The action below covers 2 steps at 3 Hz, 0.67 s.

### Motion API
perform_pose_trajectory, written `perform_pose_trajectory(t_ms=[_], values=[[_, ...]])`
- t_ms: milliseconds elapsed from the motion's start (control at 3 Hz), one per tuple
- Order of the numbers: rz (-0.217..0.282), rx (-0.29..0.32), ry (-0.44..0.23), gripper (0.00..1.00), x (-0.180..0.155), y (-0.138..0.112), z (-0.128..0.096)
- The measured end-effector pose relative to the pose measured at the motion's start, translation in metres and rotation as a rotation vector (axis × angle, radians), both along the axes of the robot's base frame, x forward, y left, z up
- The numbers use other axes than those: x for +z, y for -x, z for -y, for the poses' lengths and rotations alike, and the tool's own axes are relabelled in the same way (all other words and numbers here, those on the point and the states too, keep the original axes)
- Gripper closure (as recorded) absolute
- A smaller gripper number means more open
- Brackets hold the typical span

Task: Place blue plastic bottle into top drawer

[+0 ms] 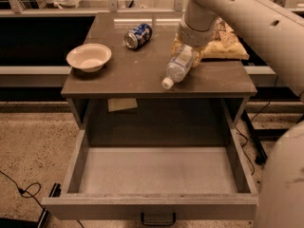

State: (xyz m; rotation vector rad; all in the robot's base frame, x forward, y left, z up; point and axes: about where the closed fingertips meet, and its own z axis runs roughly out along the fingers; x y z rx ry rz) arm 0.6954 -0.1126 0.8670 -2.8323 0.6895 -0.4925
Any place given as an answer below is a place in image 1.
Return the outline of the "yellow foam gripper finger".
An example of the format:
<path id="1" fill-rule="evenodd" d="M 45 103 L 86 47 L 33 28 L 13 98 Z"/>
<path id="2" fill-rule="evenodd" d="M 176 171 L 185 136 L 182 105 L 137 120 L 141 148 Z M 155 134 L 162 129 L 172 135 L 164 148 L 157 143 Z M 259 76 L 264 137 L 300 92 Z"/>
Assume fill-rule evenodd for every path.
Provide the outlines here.
<path id="1" fill-rule="evenodd" d="M 193 47 L 191 49 L 193 65 L 192 67 L 197 67 L 200 64 L 200 61 L 204 55 L 205 47 Z"/>
<path id="2" fill-rule="evenodd" d="M 176 34 L 170 49 L 171 55 L 174 56 L 181 49 L 182 46 L 183 46 L 183 41 L 181 40 L 179 35 Z"/>

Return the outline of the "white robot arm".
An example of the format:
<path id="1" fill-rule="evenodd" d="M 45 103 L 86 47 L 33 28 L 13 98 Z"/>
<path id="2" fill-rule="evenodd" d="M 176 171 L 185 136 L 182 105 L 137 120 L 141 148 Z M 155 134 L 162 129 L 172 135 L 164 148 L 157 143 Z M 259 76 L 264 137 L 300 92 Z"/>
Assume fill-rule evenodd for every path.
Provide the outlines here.
<path id="1" fill-rule="evenodd" d="M 221 17 L 296 96 L 304 95 L 303 18 L 269 0 L 189 0 L 178 35 L 203 47 Z M 266 161 L 254 228 L 304 228 L 304 122 L 287 130 Z"/>

